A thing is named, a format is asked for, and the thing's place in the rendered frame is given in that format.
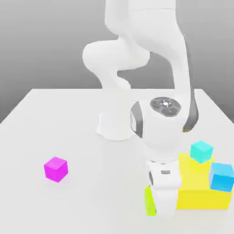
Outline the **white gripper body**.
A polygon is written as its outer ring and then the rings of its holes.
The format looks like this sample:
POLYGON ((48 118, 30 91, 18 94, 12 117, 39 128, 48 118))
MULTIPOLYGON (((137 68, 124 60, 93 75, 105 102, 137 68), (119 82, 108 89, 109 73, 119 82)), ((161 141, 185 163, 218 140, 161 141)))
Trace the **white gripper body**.
POLYGON ((156 190, 152 189, 152 195, 156 208, 156 216, 172 217, 175 214, 178 200, 178 190, 156 190))

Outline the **small turquoise cube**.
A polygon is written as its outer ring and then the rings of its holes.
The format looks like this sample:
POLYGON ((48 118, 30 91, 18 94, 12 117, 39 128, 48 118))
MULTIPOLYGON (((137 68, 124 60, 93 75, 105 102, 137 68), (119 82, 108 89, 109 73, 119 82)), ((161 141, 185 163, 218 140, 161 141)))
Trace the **small turquoise cube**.
POLYGON ((213 153, 213 146, 203 141, 198 141, 191 145, 190 157, 196 162, 202 164, 211 159, 213 153))

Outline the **small magenta cube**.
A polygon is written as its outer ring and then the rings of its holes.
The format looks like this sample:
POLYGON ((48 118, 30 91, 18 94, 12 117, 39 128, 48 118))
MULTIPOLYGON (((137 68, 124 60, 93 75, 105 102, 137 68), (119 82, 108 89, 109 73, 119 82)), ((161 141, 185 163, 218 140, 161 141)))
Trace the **small magenta cube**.
POLYGON ((53 157, 44 164, 46 178, 60 182, 68 174, 68 163, 59 157, 53 157))

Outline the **small lime green cube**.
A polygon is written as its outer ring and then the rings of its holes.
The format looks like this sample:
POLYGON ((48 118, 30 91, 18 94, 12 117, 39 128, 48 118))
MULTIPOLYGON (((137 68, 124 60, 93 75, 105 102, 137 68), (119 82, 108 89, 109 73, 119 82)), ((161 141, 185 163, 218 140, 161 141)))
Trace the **small lime green cube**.
POLYGON ((156 215, 155 203, 154 203, 151 188, 149 186, 145 187, 144 189, 144 205, 145 205, 146 214, 148 216, 156 215))

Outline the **large yellow box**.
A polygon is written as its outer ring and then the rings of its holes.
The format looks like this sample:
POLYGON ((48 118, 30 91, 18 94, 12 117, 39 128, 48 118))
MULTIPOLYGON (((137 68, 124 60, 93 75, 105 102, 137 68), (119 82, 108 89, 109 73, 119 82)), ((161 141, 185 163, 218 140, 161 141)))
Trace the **large yellow box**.
POLYGON ((177 209, 228 209, 232 192, 210 189, 209 172, 215 157, 202 164, 189 153, 179 155, 182 186, 178 191, 177 209))

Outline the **small blue cube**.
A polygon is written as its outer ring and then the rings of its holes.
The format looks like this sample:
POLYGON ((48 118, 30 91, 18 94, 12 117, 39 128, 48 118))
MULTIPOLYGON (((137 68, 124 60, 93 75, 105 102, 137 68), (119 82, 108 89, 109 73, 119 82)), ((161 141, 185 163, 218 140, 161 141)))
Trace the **small blue cube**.
POLYGON ((233 189, 234 170, 232 165, 212 162, 208 178, 211 190, 230 193, 233 189))

